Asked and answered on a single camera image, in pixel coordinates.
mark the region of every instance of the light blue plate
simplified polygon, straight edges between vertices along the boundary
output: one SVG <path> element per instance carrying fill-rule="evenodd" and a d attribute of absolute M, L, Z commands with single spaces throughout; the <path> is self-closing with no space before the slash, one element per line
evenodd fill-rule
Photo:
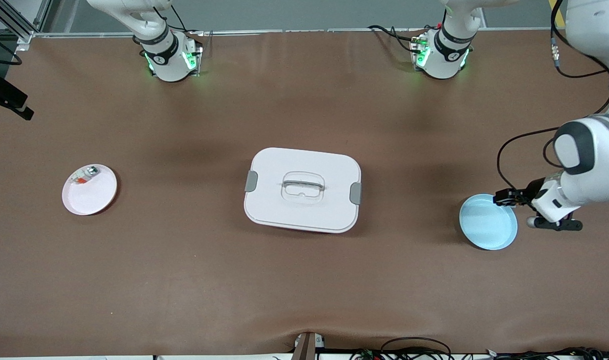
<path fill-rule="evenodd" d="M 487 193 L 474 194 L 460 208 L 460 228 L 474 245 L 485 250 L 509 246 L 518 234 L 518 221 L 513 210 L 498 206 Z"/>

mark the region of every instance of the black cable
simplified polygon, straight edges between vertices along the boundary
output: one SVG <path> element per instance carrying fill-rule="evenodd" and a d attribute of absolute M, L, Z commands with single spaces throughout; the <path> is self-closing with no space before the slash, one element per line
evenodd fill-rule
<path fill-rule="evenodd" d="M 600 106 L 600 109 L 598 109 L 596 112 L 593 112 L 593 114 L 600 114 L 602 112 L 602 110 L 607 108 L 608 105 L 609 105 L 609 97 L 606 98 L 606 101 L 604 101 L 604 104 L 602 104 L 602 106 Z"/>
<path fill-rule="evenodd" d="M 451 348 L 447 344 L 445 344 L 444 342 L 439 341 L 439 340 L 431 339 L 430 337 L 421 337 L 421 336 L 406 336 L 406 337 L 397 337 L 395 339 L 391 339 L 391 340 L 383 343 L 382 346 L 380 346 L 379 352 L 384 353 L 385 347 L 389 344 L 393 344 L 394 342 L 402 342 L 405 340 L 421 340 L 424 342 L 433 342 L 435 344 L 440 344 L 440 346 L 443 346 L 446 349 L 446 351 L 436 350 L 436 349 L 428 348 L 425 346 L 409 346 L 409 347 L 401 348 L 398 350 L 388 350 L 387 353 L 392 353 L 392 354 L 395 354 L 398 356 L 403 355 L 403 357 L 406 357 L 407 360 L 413 360 L 415 358 L 420 357 L 421 355 L 427 355 L 435 360 L 437 360 L 437 359 L 434 357 L 434 355 L 446 355 L 447 358 L 449 358 L 449 360 L 455 360 L 454 357 L 451 355 Z M 407 356 L 408 354 L 418 354 L 418 356 L 409 358 Z"/>
<path fill-rule="evenodd" d="M 175 29 L 175 30 L 181 30 L 183 33 L 190 33 L 190 32 L 199 32 L 200 30 L 196 30 L 196 29 L 191 29 L 188 30 L 183 22 L 183 19 L 181 19 L 181 17 L 178 14 L 178 11 L 176 11 L 176 9 L 174 8 L 174 5 L 171 5 L 171 9 L 173 10 L 173 12 L 176 14 L 176 17 L 178 18 L 180 24 L 182 25 L 182 27 L 177 27 L 177 26 L 172 26 L 169 25 L 169 23 L 167 23 L 168 27 L 170 27 L 171 29 Z M 160 13 L 160 11 L 158 11 L 158 9 L 156 9 L 156 7 L 153 7 L 153 10 L 155 11 L 156 14 L 158 14 L 159 18 L 161 18 L 164 21 L 167 21 L 167 17 L 163 16 L 163 14 Z"/>
<path fill-rule="evenodd" d="M 564 76 L 565 78 L 569 78 L 569 79 L 588 78 L 590 76 L 600 75 L 600 74 L 604 74 L 607 72 L 606 70 L 599 70 L 599 71 L 595 71 L 595 72 L 591 72 L 591 73 L 584 73 L 583 75 L 569 75 L 568 73 L 565 73 L 564 71 L 562 71 L 560 69 L 560 66 L 556 66 L 555 69 L 558 71 L 558 73 L 560 75 Z"/>
<path fill-rule="evenodd" d="M 552 352 L 499 353 L 494 357 L 494 360 L 559 360 L 558 356 L 576 356 L 583 360 L 609 360 L 609 351 L 600 351 L 596 348 L 569 347 Z"/>
<path fill-rule="evenodd" d="M 21 59 L 18 55 L 16 55 L 16 53 L 14 51 L 12 51 L 10 48 L 8 48 L 7 46 L 5 46 L 5 44 L 3 44 L 2 42 L 0 42 L 0 47 L 3 48 L 4 50 L 7 51 L 7 53 L 11 54 L 12 57 L 17 60 L 17 61 L 7 61 L 7 60 L 0 60 L 0 64 L 3 65 L 10 65 L 10 66 L 16 66 L 16 65 L 21 65 L 23 64 L 23 59 Z"/>
<path fill-rule="evenodd" d="M 184 21 L 181 18 L 181 16 L 178 14 L 178 11 L 176 11 L 176 8 L 174 7 L 174 5 L 171 5 L 171 9 L 173 10 L 173 13 L 176 14 L 176 18 L 178 18 L 178 21 L 180 22 L 181 27 L 184 29 L 184 32 L 187 32 L 187 27 L 184 25 Z"/>
<path fill-rule="evenodd" d="M 503 150 L 504 148 L 507 147 L 507 145 L 511 144 L 514 141 L 517 141 L 517 139 L 521 139 L 524 137 L 530 137 L 531 135 L 537 135 L 537 134 L 542 134 L 542 133 L 548 133 L 548 132 L 554 132 L 556 130 L 558 130 L 559 127 L 550 127 L 548 129 L 543 129 L 543 130 L 537 130 L 537 131 L 531 131 L 531 132 L 525 132 L 524 134 L 520 134 L 514 137 L 511 137 L 511 139 L 508 139 L 507 141 L 505 141 L 504 144 L 502 144 L 502 146 L 500 147 L 500 150 L 498 150 L 498 155 L 496 157 L 496 170 L 498 171 L 498 175 L 500 175 L 500 177 L 504 180 L 504 182 L 514 191 L 516 191 L 516 187 L 513 186 L 513 184 L 505 177 L 505 175 L 503 174 L 503 171 L 501 170 L 501 155 L 503 154 Z"/>
<path fill-rule="evenodd" d="M 560 32 L 560 30 L 558 30 L 558 27 L 556 27 L 556 16 L 558 15 L 558 11 L 560 10 L 560 6 L 563 4 L 563 0 L 556 0 L 555 4 L 553 5 L 553 7 L 551 8 L 551 39 L 555 40 L 554 38 L 554 34 L 556 36 L 558 36 L 558 38 L 568 47 L 572 48 L 573 50 L 579 52 L 580 54 L 583 54 L 585 57 L 588 57 L 589 59 L 593 60 L 593 62 L 595 62 L 596 64 L 598 64 L 603 70 L 600 71 L 595 71 L 592 73 L 585 73 L 584 75 L 569 75 L 567 73 L 564 73 L 559 66 L 556 66 L 556 68 L 558 69 L 558 73 L 560 73 L 561 75 L 567 77 L 567 78 L 572 78 L 572 79 L 579 79 L 579 78 L 586 78 L 589 76 L 594 76 L 594 75 L 598 75 L 598 74 L 602 74 L 602 73 L 609 73 L 609 68 L 599 59 L 596 59 L 595 57 L 591 56 L 591 55 L 587 55 L 585 53 L 583 53 L 582 51 L 578 50 L 577 48 L 575 48 L 574 46 L 572 46 L 572 44 L 569 43 L 569 41 L 567 41 L 567 38 Z"/>
<path fill-rule="evenodd" d="M 393 26 L 391 27 L 391 32 L 393 33 L 393 36 L 395 36 L 396 39 L 398 39 L 398 44 L 400 44 L 400 46 L 402 46 L 403 49 L 409 51 L 410 53 L 414 53 L 414 54 L 420 54 L 421 52 L 419 50 L 416 50 L 415 48 L 409 48 L 407 46 L 405 46 L 405 44 L 403 44 L 401 37 L 398 35 L 398 32 L 396 32 L 396 28 L 394 28 Z"/>
<path fill-rule="evenodd" d="M 399 38 L 401 40 L 404 40 L 404 41 L 412 41 L 412 38 L 408 38 L 406 36 L 400 36 L 400 35 L 396 36 L 395 34 L 393 34 L 393 32 L 390 32 L 389 30 L 385 29 L 384 27 L 382 27 L 380 25 L 371 25 L 371 26 L 367 27 L 367 29 L 382 30 L 385 34 L 389 35 L 390 37 L 397 37 L 397 38 Z"/>
<path fill-rule="evenodd" d="M 442 22 L 440 23 L 440 27 L 442 27 L 442 25 L 444 25 L 445 20 L 447 20 L 447 9 L 444 9 L 444 14 L 442 14 Z M 440 27 L 437 26 L 431 26 L 431 25 L 425 25 L 424 28 L 425 29 L 432 29 L 432 30 L 438 30 L 440 29 Z"/>
<path fill-rule="evenodd" d="M 549 157 L 547 156 L 547 148 L 549 148 L 549 145 L 551 145 L 551 143 L 554 142 L 555 139 L 555 137 L 552 137 L 544 144 L 544 146 L 542 147 L 542 157 L 544 158 L 544 161 L 547 162 L 547 164 L 549 164 L 550 166 L 556 167 L 558 169 L 563 169 L 564 166 L 556 164 L 555 162 L 549 160 Z"/>

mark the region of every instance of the small object on plate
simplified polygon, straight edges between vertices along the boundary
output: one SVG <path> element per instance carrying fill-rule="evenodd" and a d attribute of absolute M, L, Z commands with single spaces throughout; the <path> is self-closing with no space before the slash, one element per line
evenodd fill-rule
<path fill-rule="evenodd" d="M 87 168 L 79 168 L 78 171 L 74 172 L 69 178 L 74 184 L 85 184 L 89 182 L 94 176 L 98 175 L 100 171 L 96 166 L 89 166 Z"/>
<path fill-rule="evenodd" d="M 89 164 L 74 171 L 64 182 L 62 203 L 72 214 L 92 215 L 108 207 L 117 191 L 118 178 L 110 168 L 101 164 Z"/>
<path fill-rule="evenodd" d="M 358 219 L 361 171 L 346 155 L 265 148 L 247 174 L 244 210 L 257 224 L 344 233 Z"/>
<path fill-rule="evenodd" d="M 508 206 L 498 206 L 494 196 L 475 194 L 460 208 L 460 228 L 478 248 L 500 250 L 509 246 L 518 234 L 518 221 Z"/>

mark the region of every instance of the robotic arm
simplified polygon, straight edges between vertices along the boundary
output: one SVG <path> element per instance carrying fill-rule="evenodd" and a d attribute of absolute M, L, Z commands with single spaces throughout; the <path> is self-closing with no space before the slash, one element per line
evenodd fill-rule
<path fill-rule="evenodd" d="M 482 19 L 474 10 L 486 7 L 504 7 L 518 0 L 439 0 L 446 10 L 442 27 L 430 29 L 420 35 L 412 49 L 413 63 L 417 69 L 437 79 L 456 75 L 465 65 L 469 45 L 476 36 Z"/>
<path fill-rule="evenodd" d="M 172 6 L 173 0 L 87 0 L 127 27 L 142 45 L 149 68 L 165 82 L 178 82 L 199 71 L 202 46 L 183 32 L 172 31 L 156 10 Z"/>
<path fill-rule="evenodd" d="M 609 69 L 609 0 L 569 0 L 567 40 L 574 48 L 599 59 Z M 532 181 L 526 189 L 504 189 L 497 205 L 528 205 L 536 216 L 532 228 L 581 230 L 574 210 L 609 201 L 609 108 L 560 126 L 553 149 L 563 171 Z"/>

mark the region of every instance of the brown table surface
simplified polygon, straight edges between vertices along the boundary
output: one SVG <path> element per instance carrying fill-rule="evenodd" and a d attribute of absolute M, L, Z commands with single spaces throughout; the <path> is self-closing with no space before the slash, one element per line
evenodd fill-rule
<path fill-rule="evenodd" d="M 207 39 L 202 75 L 164 83 L 131 39 L 35 39 L 8 79 L 35 110 L 0 108 L 0 356 L 249 354 L 303 331 L 328 347 L 433 337 L 456 352 L 609 350 L 609 203 L 579 233 L 527 228 L 502 251 L 455 231 L 460 202 L 505 185 L 506 139 L 595 111 L 607 80 L 570 80 L 547 31 L 481 32 L 450 80 L 414 73 L 368 32 Z M 563 53 L 569 73 L 594 70 Z M 524 186 L 554 173 L 549 134 L 503 157 Z M 252 223 L 263 148 L 350 155 L 357 224 L 315 234 Z M 121 191 L 102 214 L 62 205 L 80 166 Z"/>

